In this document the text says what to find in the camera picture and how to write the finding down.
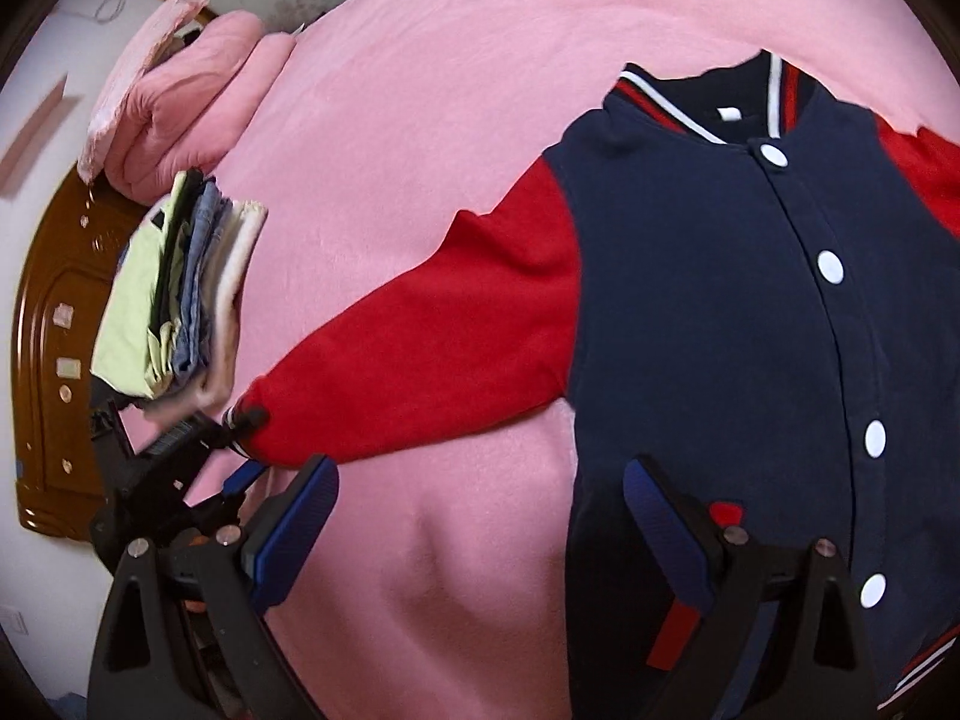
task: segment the stack of folded clothes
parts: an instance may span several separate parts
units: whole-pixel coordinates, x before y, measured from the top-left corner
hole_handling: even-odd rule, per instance
[[[95,401],[112,392],[162,426],[226,405],[237,298],[266,218],[264,206],[224,197],[199,170],[176,176],[121,256],[93,347]]]

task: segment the bed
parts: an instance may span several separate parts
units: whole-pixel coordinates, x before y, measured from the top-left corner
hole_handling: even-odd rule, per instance
[[[944,11],[937,36],[952,40]],[[960,89],[902,0],[351,0],[296,47],[216,167],[270,218],[248,273],[236,391],[483,212],[599,103],[759,47],[895,127],[960,140]],[[342,469],[336,511],[269,616],[331,718],[569,717],[563,402],[502,429]],[[133,440],[155,428],[128,419]],[[239,463],[213,461],[192,495]],[[288,477],[272,471],[259,495]]]

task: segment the striped collar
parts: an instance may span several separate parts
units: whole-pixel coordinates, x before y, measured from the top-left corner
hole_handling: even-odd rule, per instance
[[[774,53],[762,50],[740,65],[707,71],[691,79],[657,79],[637,65],[627,65],[613,93],[630,100],[659,124],[709,143],[779,138],[795,127],[816,81]],[[744,103],[754,113],[741,121]],[[724,119],[730,116],[731,125]]]

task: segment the wooden headboard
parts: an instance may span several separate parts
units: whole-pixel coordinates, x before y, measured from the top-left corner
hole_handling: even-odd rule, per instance
[[[104,501],[88,435],[90,357],[120,252],[146,209],[71,170],[43,215],[13,315],[13,438],[23,527],[88,540]]]

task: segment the blue gripper pad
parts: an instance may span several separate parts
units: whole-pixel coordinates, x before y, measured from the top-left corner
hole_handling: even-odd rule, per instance
[[[623,472],[623,497],[674,595],[706,617],[713,608],[707,556],[640,461]]]
[[[337,464],[323,455],[306,461],[288,488],[268,498],[248,524],[240,565],[253,580],[257,614],[286,600],[340,489]]]
[[[224,488],[221,490],[223,495],[232,496],[243,493],[243,491],[259,479],[266,470],[267,466],[265,466],[265,464],[258,463],[256,460],[246,461],[243,466],[240,466],[227,477],[227,480],[224,482]]]

